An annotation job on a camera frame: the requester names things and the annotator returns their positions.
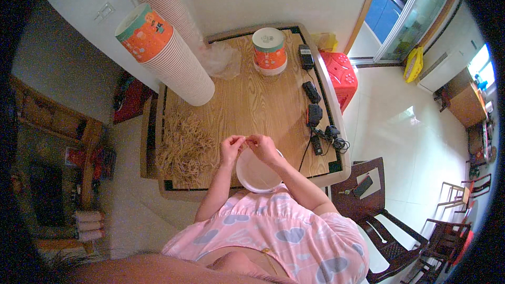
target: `pink pajama shirt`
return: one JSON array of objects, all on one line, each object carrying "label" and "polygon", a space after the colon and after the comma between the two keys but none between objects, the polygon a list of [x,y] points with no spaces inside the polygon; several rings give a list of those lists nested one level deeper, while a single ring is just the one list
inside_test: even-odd
[{"label": "pink pajama shirt", "polygon": [[162,254],[198,261],[229,246],[269,248],[268,255],[299,283],[360,283],[369,266],[356,223],[337,213],[315,215],[284,184],[269,194],[235,194],[212,218],[173,237]]}]

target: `window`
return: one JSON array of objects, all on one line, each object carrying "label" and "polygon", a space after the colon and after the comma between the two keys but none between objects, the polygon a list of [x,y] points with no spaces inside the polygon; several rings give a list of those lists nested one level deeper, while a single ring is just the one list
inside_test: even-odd
[{"label": "window", "polygon": [[483,82],[487,81],[488,87],[494,83],[494,70],[491,64],[491,58],[489,57],[487,44],[484,44],[470,64],[468,64],[468,70],[473,78],[478,74]]}]

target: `smartphone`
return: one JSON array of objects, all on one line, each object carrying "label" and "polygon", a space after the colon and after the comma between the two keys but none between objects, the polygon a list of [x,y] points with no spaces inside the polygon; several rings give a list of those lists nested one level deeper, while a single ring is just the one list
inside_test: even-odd
[{"label": "smartphone", "polygon": [[372,180],[372,178],[369,175],[367,175],[365,179],[363,179],[363,181],[361,181],[360,184],[358,184],[355,187],[355,189],[352,191],[352,194],[354,194],[354,196],[357,198],[362,196],[363,193],[367,191],[368,188],[373,184],[373,182],[374,181]]}]

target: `red plastic stool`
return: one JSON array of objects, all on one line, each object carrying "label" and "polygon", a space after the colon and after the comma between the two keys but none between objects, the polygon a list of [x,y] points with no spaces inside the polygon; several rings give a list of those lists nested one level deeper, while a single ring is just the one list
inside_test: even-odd
[{"label": "red plastic stool", "polygon": [[350,60],[344,53],[321,53],[326,69],[330,74],[333,89],[337,94],[340,111],[345,108],[357,91],[357,78]]}]

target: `plastic bag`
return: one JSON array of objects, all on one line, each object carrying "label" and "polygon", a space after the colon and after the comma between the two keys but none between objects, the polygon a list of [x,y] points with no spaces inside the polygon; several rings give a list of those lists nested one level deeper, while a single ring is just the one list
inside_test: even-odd
[{"label": "plastic bag", "polygon": [[423,47],[414,48],[407,58],[407,66],[403,73],[406,83],[414,81],[423,69]]},{"label": "plastic bag", "polygon": [[323,52],[336,53],[338,41],[333,33],[311,34],[312,41],[316,43],[317,48]]},{"label": "plastic bag", "polygon": [[240,52],[224,42],[214,42],[196,55],[209,76],[233,79],[240,74]]}]

